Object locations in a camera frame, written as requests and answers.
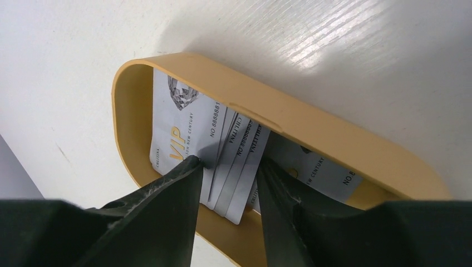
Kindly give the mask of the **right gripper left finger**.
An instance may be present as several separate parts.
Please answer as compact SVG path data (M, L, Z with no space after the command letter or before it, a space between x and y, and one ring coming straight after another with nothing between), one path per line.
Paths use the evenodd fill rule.
M102 208L62 200L1 201L2 266L189 266L203 164L166 175Z

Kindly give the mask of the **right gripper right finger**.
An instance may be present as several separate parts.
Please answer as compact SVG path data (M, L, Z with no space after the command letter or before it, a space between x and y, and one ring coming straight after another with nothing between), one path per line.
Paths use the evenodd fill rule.
M264 158L258 196L269 266L470 266L471 202L338 202Z

